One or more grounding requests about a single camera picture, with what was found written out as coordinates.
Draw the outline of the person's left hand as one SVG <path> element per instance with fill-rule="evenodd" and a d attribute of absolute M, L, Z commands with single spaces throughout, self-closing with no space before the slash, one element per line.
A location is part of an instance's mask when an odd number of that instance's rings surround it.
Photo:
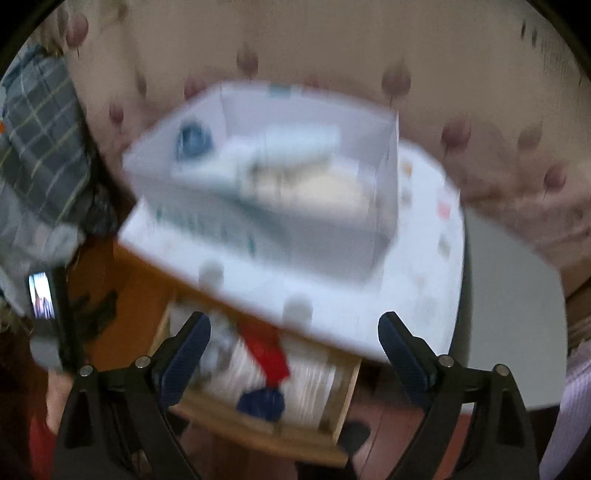
<path fill-rule="evenodd" d="M 73 377 L 64 372 L 49 371 L 46 392 L 46 425 L 57 435 L 62 415 L 73 386 Z"/>

